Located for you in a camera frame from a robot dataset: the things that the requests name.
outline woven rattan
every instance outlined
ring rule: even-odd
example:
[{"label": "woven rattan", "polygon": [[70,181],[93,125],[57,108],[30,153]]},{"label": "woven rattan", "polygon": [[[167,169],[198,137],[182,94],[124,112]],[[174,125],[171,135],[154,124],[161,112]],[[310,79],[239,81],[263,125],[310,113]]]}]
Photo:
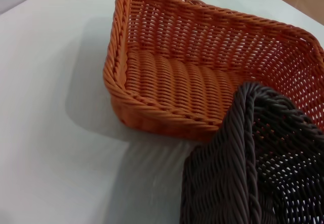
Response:
[{"label": "woven rattan", "polygon": [[185,161],[180,224],[324,223],[323,177],[322,131],[286,97],[245,83]]},{"label": "woven rattan", "polygon": [[116,0],[103,77],[126,125],[210,140],[244,81],[324,129],[323,50],[303,29],[198,0]]}]

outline basket rim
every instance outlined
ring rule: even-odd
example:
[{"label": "basket rim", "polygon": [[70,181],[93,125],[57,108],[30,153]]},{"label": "basket rim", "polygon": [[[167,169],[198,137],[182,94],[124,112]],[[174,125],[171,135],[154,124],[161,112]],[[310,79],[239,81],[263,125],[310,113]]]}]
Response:
[{"label": "basket rim", "polygon": [[[128,21],[128,5],[125,3],[128,0],[116,0],[115,2],[115,12],[113,16],[113,23],[111,28],[110,42],[108,45],[108,55],[106,57],[106,62],[103,69],[103,79],[104,83],[109,90],[109,92],[121,100],[121,103],[125,105],[136,108],[136,110],[141,111],[141,113],[149,116],[151,118],[164,118],[174,123],[181,123],[186,125],[192,125],[205,129],[207,131],[215,131],[222,124],[222,120],[207,118],[204,115],[198,115],[192,113],[185,109],[179,109],[174,106],[164,106],[159,104],[157,101],[142,97],[134,92],[125,89],[125,86],[120,84],[117,79],[119,69],[119,54],[121,48],[121,37],[122,33],[125,31]],[[179,6],[186,6],[186,8],[191,8],[193,10],[198,10],[199,12],[211,13],[213,15],[221,15],[224,18],[229,18],[232,20],[244,20],[244,22],[258,25],[261,27],[275,28],[276,30],[284,31],[284,34],[300,37],[305,41],[312,44],[316,59],[319,63],[319,67],[324,74],[324,51],[320,46],[318,40],[308,31],[295,27],[293,25],[288,25],[275,20],[270,20],[266,18],[261,18],[255,15],[249,15],[230,9],[223,9],[213,5],[207,5],[200,0],[169,0],[172,3],[176,3]],[[117,50],[115,51],[115,56],[110,55],[114,49],[112,40],[117,41]]]}]

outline basket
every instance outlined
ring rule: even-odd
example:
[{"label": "basket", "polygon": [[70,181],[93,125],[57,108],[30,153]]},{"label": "basket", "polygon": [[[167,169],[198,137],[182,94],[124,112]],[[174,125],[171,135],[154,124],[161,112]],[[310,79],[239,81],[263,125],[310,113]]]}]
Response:
[{"label": "basket", "polygon": [[254,80],[324,129],[323,56],[292,25],[198,0],[116,0],[103,78],[124,124],[209,141],[237,86]]},{"label": "basket", "polygon": [[324,135],[269,87],[236,92],[212,142],[185,160],[180,224],[324,223]]}]

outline orange woven basket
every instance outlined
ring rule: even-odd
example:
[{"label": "orange woven basket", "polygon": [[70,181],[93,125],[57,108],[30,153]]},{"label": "orange woven basket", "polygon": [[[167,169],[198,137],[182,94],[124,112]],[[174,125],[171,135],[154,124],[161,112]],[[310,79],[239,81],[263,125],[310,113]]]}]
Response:
[{"label": "orange woven basket", "polygon": [[116,0],[103,71],[129,127],[208,141],[257,80],[324,130],[323,49],[303,29],[198,0]]}]

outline white table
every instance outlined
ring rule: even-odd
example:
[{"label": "white table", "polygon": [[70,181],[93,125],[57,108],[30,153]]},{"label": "white table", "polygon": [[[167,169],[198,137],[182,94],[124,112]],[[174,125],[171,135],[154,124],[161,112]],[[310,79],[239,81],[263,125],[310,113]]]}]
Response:
[{"label": "white table", "polygon": [[[203,0],[305,28],[281,0]],[[190,145],[114,115],[102,68],[114,0],[27,0],[0,16],[0,223],[178,223]]]}]

